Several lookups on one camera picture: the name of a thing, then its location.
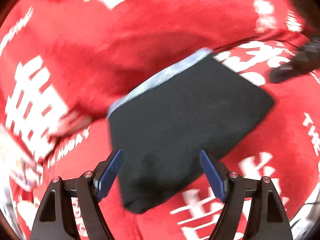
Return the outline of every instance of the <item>black pouch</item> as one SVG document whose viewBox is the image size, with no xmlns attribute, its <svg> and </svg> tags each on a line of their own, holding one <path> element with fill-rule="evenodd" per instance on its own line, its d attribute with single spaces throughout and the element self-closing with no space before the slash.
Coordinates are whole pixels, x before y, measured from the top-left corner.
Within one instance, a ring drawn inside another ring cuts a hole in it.
<svg viewBox="0 0 320 240">
<path fill-rule="evenodd" d="M 221 159 L 272 106 L 265 91 L 211 55 L 119 106 L 109 124 L 113 149 L 124 152 L 125 208 L 140 214 L 164 203 L 203 173 L 201 149 Z"/>
</svg>

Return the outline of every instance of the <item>black object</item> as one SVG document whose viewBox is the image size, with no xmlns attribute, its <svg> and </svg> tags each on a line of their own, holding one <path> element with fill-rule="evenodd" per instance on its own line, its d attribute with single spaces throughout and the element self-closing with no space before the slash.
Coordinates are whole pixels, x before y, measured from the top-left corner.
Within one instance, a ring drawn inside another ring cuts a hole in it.
<svg viewBox="0 0 320 240">
<path fill-rule="evenodd" d="M 114 240 L 97 203 L 108 195 L 121 163 L 122 151 L 118 150 L 78 179 L 55 177 L 39 206 L 30 240 L 80 240 L 71 197 L 78 197 L 89 239 Z M 234 239 L 245 197 L 252 198 L 252 205 L 243 240 L 292 240 L 283 204 L 269 177 L 242 178 L 204 150 L 200 163 L 215 196 L 225 203 L 209 240 Z"/>
<path fill-rule="evenodd" d="M 113 149 L 122 149 L 123 204 L 134 213 L 158 206 L 202 173 L 203 148 L 220 160 L 263 119 L 273 100 L 207 56 L 123 104 L 109 117 Z"/>
<path fill-rule="evenodd" d="M 302 33 L 307 37 L 311 37 L 314 33 L 319 33 L 320 15 L 319 15 L 319 2 L 320 0 L 291 0 L 297 12 L 307 21 L 307 28 L 302 30 Z"/>
<path fill-rule="evenodd" d="M 320 218 L 315 223 L 314 227 L 308 233 L 304 240 L 318 240 L 320 239 Z"/>
<path fill-rule="evenodd" d="M 317 35 L 313 36 L 307 44 L 298 48 L 292 61 L 270 70 L 270 81 L 281 83 L 318 68 L 320 68 L 320 36 Z"/>
</svg>

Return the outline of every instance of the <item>red cloth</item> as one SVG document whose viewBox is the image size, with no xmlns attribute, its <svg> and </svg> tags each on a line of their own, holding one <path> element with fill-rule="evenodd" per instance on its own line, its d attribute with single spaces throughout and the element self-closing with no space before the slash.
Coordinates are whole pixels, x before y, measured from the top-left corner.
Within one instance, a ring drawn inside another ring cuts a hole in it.
<svg viewBox="0 0 320 240">
<path fill-rule="evenodd" d="M 291 218 L 318 180 L 320 114 L 313 76 L 268 83 L 270 67 L 289 61 L 294 46 L 307 41 L 300 33 L 304 20 L 289 0 L 123 0 L 113 7 L 117 1 L 20 0 L 0 29 L 5 99 L 0 115 L 36 160 L 53 149 L 44 161 L 43 184 L 33 196 L 12 182 L 26 236 L 50 179 L 92 170 L 111 149 L 103 119 L 57 146 L 48 143 L 43 133 L 54 130 L 64 114 L 76 110 L 99 119 L 116 99 L 195 50 L 223 51 L 249 41 L 255 42 L 217 59 L 245 72 L 274 97 L 276 106 L 223 161 L 250 178 L 271 176 Z M 208 188 L 202 176 L 163 205 L 133 215 L 121 207 L 115 183 L 100 207 L 116 239 L 198 240 L 210 234 L 221 211 Z M 76 200 L 74 211 L 85 236 Z M 245 223 L 244 215 L 239 237 Z"/>
</svg>

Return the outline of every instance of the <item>metal screw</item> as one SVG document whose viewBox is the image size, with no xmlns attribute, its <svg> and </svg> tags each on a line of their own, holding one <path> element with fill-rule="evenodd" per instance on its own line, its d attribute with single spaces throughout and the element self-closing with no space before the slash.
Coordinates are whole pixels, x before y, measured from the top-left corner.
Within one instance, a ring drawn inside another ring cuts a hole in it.
<svg viewBox="0 0 320 240">
<path fill-rule="evenodd" d="M 262 180 L 265 182 L 265 183 L 270 183 L 271 182 L 271 179 L 267 176 L 263 177 Z"/>
<path fill-rule="evenodd" d="M 90 178 L 90 177 L 92 176 L 92 171 L 86 171 L 86 172 L 84 173 L 84 176 L 85 176 L 86 178 Z"/>
<path fill-rule="evenodd" d="M 238 178 L 238 176 L 239 176 L 239 174 L 237 173 L 237 172 L 235 172 L 235 171 L 231 171 L 230 173 L 229 173 L 229 175 L 230 175 L 230 177 L 232 177 L 232 178 Z"/>
<path fill-rule="evenodd" d="M 52 179 L 52 182 L 56 183 L 56 182 L 58 182 L 58 181 L 59 181 L 59 179 L 60 179 L 60 177 L 59 177 L 59 176 L 55 176 L 55 177 Z"/>
</svg>

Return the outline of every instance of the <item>blue gripper pad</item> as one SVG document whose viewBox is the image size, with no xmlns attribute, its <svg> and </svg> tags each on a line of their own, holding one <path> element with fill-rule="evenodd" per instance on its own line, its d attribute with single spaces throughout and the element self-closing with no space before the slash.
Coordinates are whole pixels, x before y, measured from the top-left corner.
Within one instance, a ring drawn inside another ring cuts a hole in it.
<svg viewBox="0 0 320 240">
<path fill-rule="evenodd" d="M 209 181 L 214 195 L 225 203 L 228 192 L 228 178 L 226 174 L 219 174 L 216 167 L 212 164 L 205 150 L 200 152 L 200 165 Z"/>
<path fill-rule="evenodd" d="M 121 168 L 122 162 L 123 153 L 122 150 L 119 149 L 98 182 L 98 191 L 96 194 L 98 202 L 108 195 L 119 169 Z"/>
</svg>

